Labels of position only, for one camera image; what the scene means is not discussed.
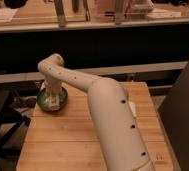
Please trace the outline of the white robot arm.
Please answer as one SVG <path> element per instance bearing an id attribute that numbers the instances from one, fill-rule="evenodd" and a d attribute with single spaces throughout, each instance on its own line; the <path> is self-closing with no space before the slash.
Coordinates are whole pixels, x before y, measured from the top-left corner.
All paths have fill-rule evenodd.
<path id="1" fill-rule="evenodd" d="M 129 105 L 125 88 L 116 80 L 64 67 L 55 53 L 38 63 L 45 77 L 46 103 L 58 110 L 61 83 L 87 94 L 87 103 L 108 171 L 155 171 Z"/>

